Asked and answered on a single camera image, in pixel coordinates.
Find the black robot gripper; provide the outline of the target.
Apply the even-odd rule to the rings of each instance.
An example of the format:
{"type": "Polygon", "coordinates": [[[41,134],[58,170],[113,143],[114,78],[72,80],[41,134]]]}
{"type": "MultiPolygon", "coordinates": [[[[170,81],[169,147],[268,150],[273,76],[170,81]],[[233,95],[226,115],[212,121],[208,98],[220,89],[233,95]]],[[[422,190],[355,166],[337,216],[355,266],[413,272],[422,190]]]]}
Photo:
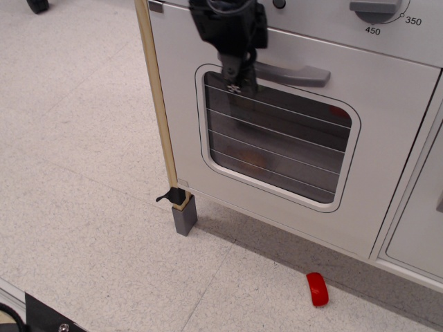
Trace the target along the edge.
{"type": "Polygon", "coordinates": [[[231,93],[257,93],[256,49],[268,46],[267,17],[258,1],[190,1],[200,38],[214,46],[231,93]]]}

